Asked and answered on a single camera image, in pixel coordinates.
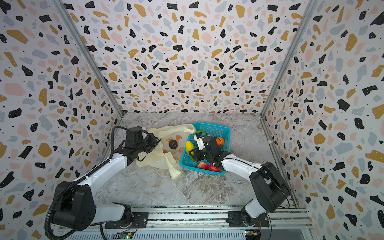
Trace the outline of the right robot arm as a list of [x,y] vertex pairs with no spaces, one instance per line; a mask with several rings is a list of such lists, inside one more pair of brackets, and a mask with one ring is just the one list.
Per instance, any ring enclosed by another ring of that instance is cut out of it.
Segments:
[[195,136],[195,141],[197,146],[188,141],[185,150],[200,169],[217,173],[230,172],[250,181],[255,198],[240,212],[245,225],[252,226],[260,215],[273,213],[291,194],[287,182],[271,162],[256,164],[223,151],[212,135]]

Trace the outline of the green round fruit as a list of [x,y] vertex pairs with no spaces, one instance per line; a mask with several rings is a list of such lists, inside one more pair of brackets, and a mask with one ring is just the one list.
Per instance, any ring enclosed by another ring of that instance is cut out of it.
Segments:
[[199,130],[199,131],[196,132],[196,136],[198,138],[204,138],[206,135],[207,134],[204,131],[202,131],[202,130]]

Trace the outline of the orange tangerine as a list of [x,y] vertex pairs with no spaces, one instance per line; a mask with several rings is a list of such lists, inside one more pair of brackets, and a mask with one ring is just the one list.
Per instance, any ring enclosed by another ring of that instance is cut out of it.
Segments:
[[223,146],[225,144],[225,140],[221,137],[216,138],[216,142],[218,146]]

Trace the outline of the pink peach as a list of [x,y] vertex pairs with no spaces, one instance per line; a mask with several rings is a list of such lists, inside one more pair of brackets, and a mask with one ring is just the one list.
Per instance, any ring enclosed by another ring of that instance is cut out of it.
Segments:
[[205,162],[199,162],[198,166],[197,166],[199,169],[202,169],[202,170],[209,170],[209,165]]

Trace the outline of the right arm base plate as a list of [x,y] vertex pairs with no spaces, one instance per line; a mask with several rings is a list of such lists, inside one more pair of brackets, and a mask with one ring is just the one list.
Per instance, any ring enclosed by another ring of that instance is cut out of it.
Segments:
[[252,218],[243,210],[229,211],[227,223],[231,228],[258,228],[270,226],[269,218],[265,213],[257,218]]

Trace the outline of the yellow mango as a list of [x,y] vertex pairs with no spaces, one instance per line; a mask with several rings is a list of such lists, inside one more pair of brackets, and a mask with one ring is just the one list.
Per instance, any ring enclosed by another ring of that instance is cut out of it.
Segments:
[[189,154],[190,151],[193,151],[195,149],[195,146],[192,144],[192,142],[187,141],[185,145],[186,153]]

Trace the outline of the translucent yellowish plastic bag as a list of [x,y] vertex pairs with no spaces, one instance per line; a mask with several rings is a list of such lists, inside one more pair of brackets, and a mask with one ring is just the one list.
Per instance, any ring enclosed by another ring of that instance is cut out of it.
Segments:
[[[153,133],[161,141],[151,153],[139,154],[139,160],[136,162],[137,166],[140,168],[150,166],[168,170],[171,178],[177,179],[183,173],[181,159],[185,150],[185,144],[188,141],[188,137],[195,132],[196,129],[192,124],[149,129],[149,133]],[[170,140],[178,141],[177,149],[172,150],[169,148]]]

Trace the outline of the dark purple fruit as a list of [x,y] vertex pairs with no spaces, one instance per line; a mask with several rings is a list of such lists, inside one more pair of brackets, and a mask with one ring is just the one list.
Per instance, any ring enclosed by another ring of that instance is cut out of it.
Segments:
[[174,150],[178,148],[178,141],[177,140],[170,140],[169,141],[169,148]]

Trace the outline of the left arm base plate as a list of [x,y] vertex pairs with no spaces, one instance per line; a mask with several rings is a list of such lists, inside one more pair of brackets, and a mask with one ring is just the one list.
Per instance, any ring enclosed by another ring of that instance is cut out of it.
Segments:
[[147,227],[148,218],[148,212],[133,212],[123,216],[119,221],[106,222],[105,228],[118,230],[145,229]]

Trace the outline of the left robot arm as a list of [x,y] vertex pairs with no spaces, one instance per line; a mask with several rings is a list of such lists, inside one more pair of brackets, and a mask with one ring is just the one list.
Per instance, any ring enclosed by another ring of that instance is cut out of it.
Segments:
[[89,226],[107,222],[130,226],[135,222],[131,206],[119,203],[97,206],[94,201],[98,190],[115,174],[134,161],[143,161],[144,157],[140,157],[140,154],[148,155],[161,142],[161,139],[142,127],[124,128],[124,131],[125,140],[118,147],[111,144],[111,153],[106,160],[74,181],[63,181],[56,187],[44,225],[49,239],[57,238],[52,225],[69,228],[70,232],[63,236],[67,238]]

